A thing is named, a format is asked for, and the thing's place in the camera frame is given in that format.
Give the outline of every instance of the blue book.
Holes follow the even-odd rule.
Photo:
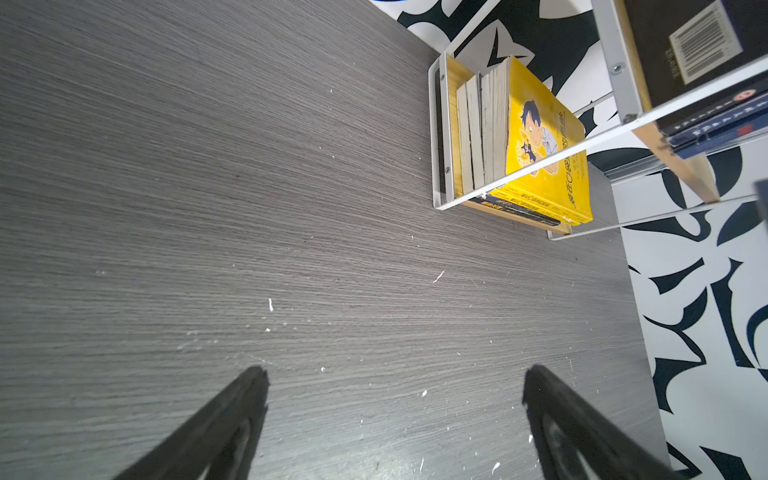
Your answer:
[[[694,155],[714,150],[722,144],[734,141],[738,137],[743,137],[765,127],[768,127],[768,111],[751,115],[743,120],[734,121],[725,128],[704,134],[682,147],[675,148],[674,152],[680,158],[691,158]]]
[[[768,92],[757,95],[755,98],[751,98],[740,104],[735,104],[721,114],[717,114],[712,118],[708,118],[692,127],[688,127],[683,131],[671,135],[667,138],[667,141],[673,147],[679,147],[689,141],[696,140],[702,135],[724,128],[726,125],[732,124],[735,121],[742,120],[750,115],[755,115],[766,108],[768,108]]]

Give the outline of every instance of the yellow book cover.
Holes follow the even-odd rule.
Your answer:
[[[584,140],[584,125],[517,58],[509,68],[510,174]],[[571,225],[592,220],[586,152],[571,155],[493,190],[514,201],[526,199],[536,211]]]

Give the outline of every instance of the black and white wallpaper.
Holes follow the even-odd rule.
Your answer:
[[[484,0],[371,0],[436,51],[444,51]],[[514,55],[571,111],[611,92],[590,0],[501,0],[455,51],[473,71],[485,72]],[[580,117],[588,136],[619,124],[613,99]],[[632,133],[587,150],[602,170],[646,157]]]
[[[709,156],[724,200],[754,193],[767,151],[759,139]],[[619,221],[701,204],[669,170],[614,184],[614,198]],[[685,478],[764,478],[768,229],[756,203],[621,234],[673,467]]]

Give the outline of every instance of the gray wood grain surface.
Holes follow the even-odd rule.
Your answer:
[[[433,210],[436,53],[367,1],[9,0],[0,56],[3,478],[109,478],[254,363],[259,478],[539,478],[536,362],[667,457],[619,233]]]

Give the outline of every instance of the white barcode label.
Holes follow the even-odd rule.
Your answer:
[[[683,83],[689,84],[742,52],[721,0],[716,0],[670,35]]]

